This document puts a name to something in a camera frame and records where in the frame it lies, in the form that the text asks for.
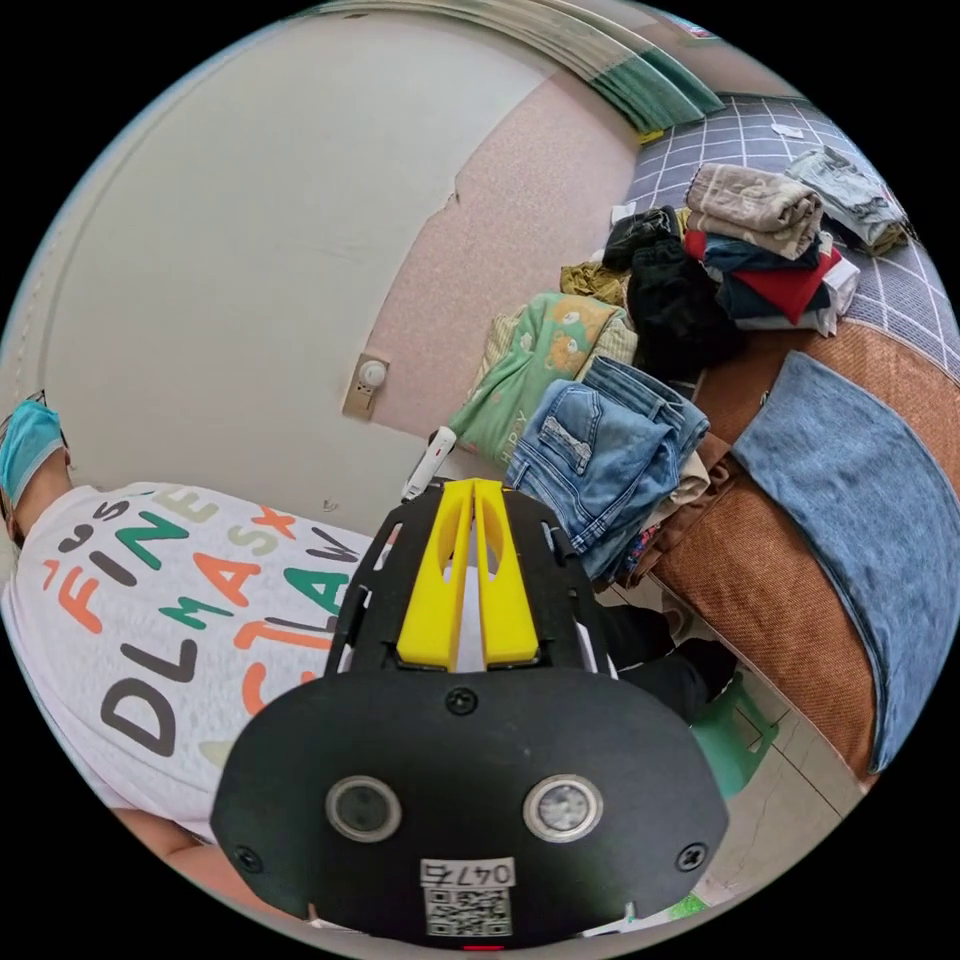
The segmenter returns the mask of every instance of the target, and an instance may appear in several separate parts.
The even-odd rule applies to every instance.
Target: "red cloth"
[[[820,289],[824,275],[840,260],[840,251],[834,247],[829,256],[820,254],[820,266],[816,270],[737,270],[732,275],[783,311],[796,326]]]
[[[707,255],[707,235],[702,230],[688,230],[683,236],[683,249],[688,256],[703,263]]]

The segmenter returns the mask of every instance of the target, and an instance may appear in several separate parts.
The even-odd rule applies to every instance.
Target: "wall outlet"
[[[358,420],[369,420],[373,416],[373,408],[376,405],[377,394],[382,387],[371,387],[364,383],[360,376],[360,370],[365,363],[375,361],[383,364],[387,371],[390,369],[390,362],[383,357],[375,356],[372,353],[361,353],[357,360],[357,365],[353,368],[353,376],[350,378],[350,387],[343,401],[343,414],[347,417],[356,417]]]

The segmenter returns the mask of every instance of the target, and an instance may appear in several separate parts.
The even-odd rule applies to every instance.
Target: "white device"
[[[403,486],[401,501],[419,497],[430,486],[430,481],[437,475],[437,471],[456,443],[457,435],[449,427],[440,427],[430,435],[426,452]]]
[[[359,377],[365,387],[376,390],[387,379],[387,368],[379,360],[368,360],[360,367]]]

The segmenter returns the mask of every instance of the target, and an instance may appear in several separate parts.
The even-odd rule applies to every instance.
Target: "beige towel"
[[[745,240],[796,260],[813,243],[823,202],[805,184],[732,163],[705,163],[687,192],[687,229]]]
[[[710,474],[703,465],[700,455],[694,451],[680,468],[680,483],[669,496],[664,497],[656,506],[645,527],[655,527],[672,517],[681,507],[693,503],[707,492],[710,486]]]

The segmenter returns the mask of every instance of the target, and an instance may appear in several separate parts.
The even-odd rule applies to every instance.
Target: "screw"
[[[447,694],[447,709],[457,717],[465,717],[477,709],[477,695],[466,687],[456,687]]]
[[[260,873],[263,870],[263,861],[249,847],[237,847],[233,855],[247,873]]]
[[[702,843],[691,843],[689,847],[684,847],[677,857],[677,869],[682,873],[689,873],[696,870],[707,857],[707,848]]]

